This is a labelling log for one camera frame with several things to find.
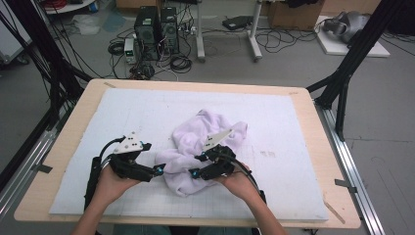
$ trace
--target person's left hand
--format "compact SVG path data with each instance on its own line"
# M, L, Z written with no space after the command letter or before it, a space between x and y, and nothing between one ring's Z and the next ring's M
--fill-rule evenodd
M92 201L102 206L108 206L132 186L140 183L139 180L120 178L111 167L107 165L101 171L97 188Z

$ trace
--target gray floor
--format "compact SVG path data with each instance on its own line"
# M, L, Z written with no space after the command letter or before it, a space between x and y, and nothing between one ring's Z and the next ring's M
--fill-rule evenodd
M97 35L74 34L70 41L74 49L99 75L111 73L109 41L133 21L124 20L110 3L97 16L102 26ZM77 11L63 14L68 22ZM205 20L204 25L221 28L224 18ZM266 19L260 26L266 27ZM195 40L189 39L193 49ZM366 58L354 74L346 107L345 137L366 189L387 234L415 234L415 94L414 56L380 41L391 52L387 59ZM392 42L415 53L415 45L392 39ZM306 87L328 75L340 64L342 56L325 55L317 40L298 41L279 53L267 53L253 62L251 47L245 34L206 34L207 61L202 64L192 50L191 71L178 74L161 72L155 80L182 82L212 82L271 86ZM127 76L128 66L121 59L116 67L119 76ZM319 91L312 94L317 97ZM49 106L40 74L33 64L16 63L0 70L0 170L18 150ZM0 222L0 234L63 234L72 223L18 222L13 218L18 196ZM102 225L111 234L110 224ZM306 234L289 229L292 234ZM356 230L321 229L318 234L366 234L364 226Z

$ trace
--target aluminum rail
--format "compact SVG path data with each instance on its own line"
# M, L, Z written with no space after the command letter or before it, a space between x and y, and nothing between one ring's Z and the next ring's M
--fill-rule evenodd
M375 209L370 201L369 195L366 192L363 181L354 164L353 157L348 150L346 142L342 141L336 132L336 118L332 110L325 110L319 106L316 106L317 113L320 115L323 125L326 128L327 136L330 138L338 161L340 162L344 177L350 183L350 187L355 188L356 191L350 193L353 196L354 201L357 203L356 207L360 210L366 228L372 235L385 235L385 231L382 227Z

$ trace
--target purple cloth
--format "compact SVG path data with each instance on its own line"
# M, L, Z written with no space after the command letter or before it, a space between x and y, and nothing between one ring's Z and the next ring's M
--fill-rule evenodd
M211 161L202 163L194 157L202 153L208 135L227 129L233 129L233 133L220 144L236 153L247 136L247 127L241 121L231 125L224 116L206 110L201 110L195 117L178 126L172 133L177 149L165 150L156 155L156 165L166 164L163 176L168 188L177 195L186 197L215 184L213 180L191 177L190 168L203 168L211 164Z

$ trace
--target wheel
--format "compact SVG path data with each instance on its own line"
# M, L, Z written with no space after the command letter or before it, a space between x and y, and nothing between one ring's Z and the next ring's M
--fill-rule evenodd
M16 57L16 61L19 62L22 65L28 65L28 58L26 56L26 54L24 52L20 53L17 57Z

